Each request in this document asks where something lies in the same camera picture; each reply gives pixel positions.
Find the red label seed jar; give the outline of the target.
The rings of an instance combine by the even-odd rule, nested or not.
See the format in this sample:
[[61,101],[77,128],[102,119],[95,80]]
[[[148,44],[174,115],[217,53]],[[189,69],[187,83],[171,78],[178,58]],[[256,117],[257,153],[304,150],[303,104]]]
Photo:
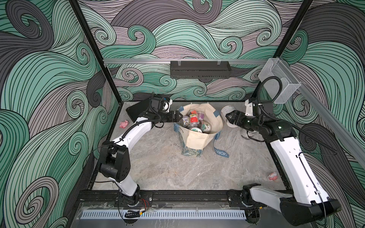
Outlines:
[[196,110],[193,110],[189,113],[190,125],[198,125],[199,124],[199,116]]

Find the beige canvas tote bag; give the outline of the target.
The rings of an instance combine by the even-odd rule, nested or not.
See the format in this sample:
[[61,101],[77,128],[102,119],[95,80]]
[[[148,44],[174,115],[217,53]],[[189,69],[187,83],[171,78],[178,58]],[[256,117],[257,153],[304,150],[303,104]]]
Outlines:
[[182,145],[182,155],[199,157],[212,140],[219,138],[224,123],[220,112],[209,103],[188,104],[178,108],[178,111],[184,116],[188,116],[193,110],[204,113],[203,120],[209,126],[208,133],[191,130],[190,128],[183,127],[180,123],[174,124],[174,131],[179,136]]

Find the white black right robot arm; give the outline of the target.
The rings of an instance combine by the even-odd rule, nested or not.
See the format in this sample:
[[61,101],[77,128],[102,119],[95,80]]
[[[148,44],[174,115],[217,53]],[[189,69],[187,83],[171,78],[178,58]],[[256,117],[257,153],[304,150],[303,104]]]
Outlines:
[[226,115],[230,124],[261,134],[280,160],[292,187],[292,194],[252,186],[253,201],[281,212],[293,226],[302,225],[341,211],[339,200],[332,199],[321,186],[302,152],[297,134],[290,123],[265,115],[247,116],[234,110]]

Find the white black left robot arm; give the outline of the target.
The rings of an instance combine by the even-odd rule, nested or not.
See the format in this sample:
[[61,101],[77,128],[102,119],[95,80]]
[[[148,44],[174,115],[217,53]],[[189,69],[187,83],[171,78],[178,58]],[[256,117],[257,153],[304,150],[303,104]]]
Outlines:
[[143,112],[119,138],[102,144],[97,171],[114,182],[127,197],[138,197],[139,186],[129,174],[130,152],[137,142],[158,123],[176,123],[182,119],[179,111]]

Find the teal label seed jar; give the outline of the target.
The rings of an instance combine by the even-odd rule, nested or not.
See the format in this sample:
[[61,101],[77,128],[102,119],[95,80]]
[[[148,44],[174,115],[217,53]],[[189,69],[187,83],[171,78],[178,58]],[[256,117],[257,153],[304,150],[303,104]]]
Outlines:
[[191,128],[189,128],[189,130],[198,132],[198,133],[202,133],[202,130],[199,127],[191,127]]

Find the purple label seed jar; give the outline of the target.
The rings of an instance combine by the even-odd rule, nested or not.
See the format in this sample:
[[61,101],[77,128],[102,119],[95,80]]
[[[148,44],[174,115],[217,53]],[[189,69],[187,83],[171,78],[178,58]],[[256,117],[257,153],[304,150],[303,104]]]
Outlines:
[[204,113],[204,112],[202,112],[202,111],[198,111],[198,112],[197,112],[197,115],[198,115],[198,120],[199,120],[199,121],[204,120],[204,117],[205,117],[205,113]]

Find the black hard case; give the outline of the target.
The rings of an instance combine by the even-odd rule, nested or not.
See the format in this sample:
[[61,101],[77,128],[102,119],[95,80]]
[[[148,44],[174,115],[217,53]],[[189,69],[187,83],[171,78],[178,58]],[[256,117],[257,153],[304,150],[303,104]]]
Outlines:
[[140,117],[151,119],[152,113],[150,112],[150,103],[151,99],[149,98],[144,101],[140,101],[126,109],[126,112],[133,123],[135,123]]

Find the pink red small toy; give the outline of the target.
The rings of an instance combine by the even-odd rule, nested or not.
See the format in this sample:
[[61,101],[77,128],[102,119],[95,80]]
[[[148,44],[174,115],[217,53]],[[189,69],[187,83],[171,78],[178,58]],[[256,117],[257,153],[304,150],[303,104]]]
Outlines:
[[278,179],[278,174],[276,172],[273,172],[268,176],[268,180],[270,181],[276,181],[277,179]]

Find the black perforated wall shelf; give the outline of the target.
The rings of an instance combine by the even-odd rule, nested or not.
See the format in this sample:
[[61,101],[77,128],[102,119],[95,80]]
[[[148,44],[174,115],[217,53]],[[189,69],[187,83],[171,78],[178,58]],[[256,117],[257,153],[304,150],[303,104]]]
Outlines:
[[227,61],[220,64],[215,62],[182,62],[170,63],[170,76],[174,79],[227,79],[231,76],[232,68]]

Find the aluminium wall rail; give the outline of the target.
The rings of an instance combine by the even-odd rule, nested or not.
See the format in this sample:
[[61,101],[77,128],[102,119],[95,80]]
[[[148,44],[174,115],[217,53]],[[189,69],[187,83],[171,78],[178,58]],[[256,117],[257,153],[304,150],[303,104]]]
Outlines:
[[178,62],[181,64],[182,62],[215,62],[220,64],[223,61],[227,61],[233,65],[265,65],[268,59],[136,59],[136,58],[127,58],[127,59],[111,59],[105,58],[103,59],[104,64],[170,64],[172,61]]

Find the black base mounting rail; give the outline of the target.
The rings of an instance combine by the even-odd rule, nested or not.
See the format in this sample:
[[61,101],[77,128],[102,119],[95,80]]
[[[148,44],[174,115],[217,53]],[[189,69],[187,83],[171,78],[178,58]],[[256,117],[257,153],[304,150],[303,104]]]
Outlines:
[[254,202],[244,190],[140,190],[132,197],[125,196],[118,190],[84,190],[80,192],[78,201],[112,202],[120,207],[158,207],[167,203],[222,203],[240,209],[267,207],[263,203]]

